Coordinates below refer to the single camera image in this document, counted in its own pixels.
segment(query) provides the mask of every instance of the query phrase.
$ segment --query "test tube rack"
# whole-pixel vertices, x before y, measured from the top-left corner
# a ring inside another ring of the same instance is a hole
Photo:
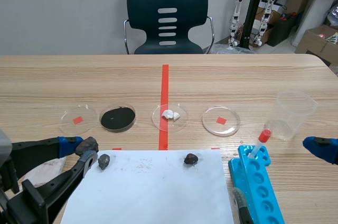
[[[255,159],[248,157],[254,146],[240,146],[239,158],[229,161],[233,185],[245,194],[255,224],[285,224],[266,167],[271,164],[262,146]]]

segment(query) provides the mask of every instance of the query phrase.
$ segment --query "black chair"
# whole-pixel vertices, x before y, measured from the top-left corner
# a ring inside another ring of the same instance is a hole
[[[191,42],[188,31],[203,25],[209,18],[214,43],[212,18],[207,16],[208,0],[127,0],[129,19],[124,21],[125,46],[127,45],[126,23],[133,29],[146,32],[146,42],[135,54],[200,54],[202,48]]]

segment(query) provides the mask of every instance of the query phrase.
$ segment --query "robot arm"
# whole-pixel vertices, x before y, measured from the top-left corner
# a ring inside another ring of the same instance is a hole
[[[17,181],[46,161],[73,154],[81,142],[81,137],[57,137],[36,142],[13,143],[8,155],[10,140],[0,131],[0,146],[6,149],[0,151],[0,160],[5,160],[0,167],[0,206],[3,209],[0,213],[0,223],[52,223],[96,161],[96,151],[86,151],[72,169],[38,188],[29,180],[25,180],[22,182],[23,191],[18,193]],[[9,199],[5,194],[9,189],[18,194]]]
[[[231,17],[231,25],[230,25],[230,37],[229,37],[229,45],[230,46],[237,46],[238,43],[235,40],[236,33],[238,31],[239,26],[239,14],[241,11],[241,4],[243,0],[236,0],[235,6],[234,6],[234,12]]]
[[[271,9],[272,6],[274,4],[275,0],[267,0],[266,6],[265,6],[265,10],[264,10],[264,14],[260,20],[260,27],[258,30],[258,35],[255,36],[254,39],[254,43],[257,44],[258,46],[262,45],[261,39],[268,27],[268,22],[270,20],[270,16],[271,16]]]

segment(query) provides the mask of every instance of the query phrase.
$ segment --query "dark rock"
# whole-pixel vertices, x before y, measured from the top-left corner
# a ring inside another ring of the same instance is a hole
[[[110,157],[108,154],[103,154],[100,156],[98,162],[99,167],[104,170],[109,165]]]
[[[199,158],[194,154],[188,154],[186,158],[184,159],[185,164],[191,164],[191,165],[195,164],[198,161],[199,161]]]
[[[93,137],[88,137],[84,141],[82,141],[75,149],[75,153],[81,156],[82,154],[84,154],[85,151],[88,150],[95,150],[96,152],[99,151],[99,144],[97,144],[96,139],[94,139]]]

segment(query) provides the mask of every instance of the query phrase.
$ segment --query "cable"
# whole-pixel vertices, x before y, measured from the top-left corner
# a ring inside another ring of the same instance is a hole
[[[236,34],[237,34],[236,38],[240,35],[240,33],[242,33],[242,30],[241,29],[237,29],[237,31],[236,31]]]
[[[265,10],[266,2],[264,2],[264,3],[265,3],[264,8],[260,12],[258,12],[256,15],[260,14],[261,12],[263,12]]]
[[[236,32],[235,32],[235,34],[237,34],[237,35],[239,35],[240,33],[241,33],[241,27],[243,26],[243,24],[241,24],[241,23],[239,23],[239,27],[238,27],[238,29],[236,30]]]
[[[280,4],[280,3],[274,2],[274,5],[276,5],[276,6],[281,6],[284,10],[287,10],[287,6],[282,5],[282,4]]]

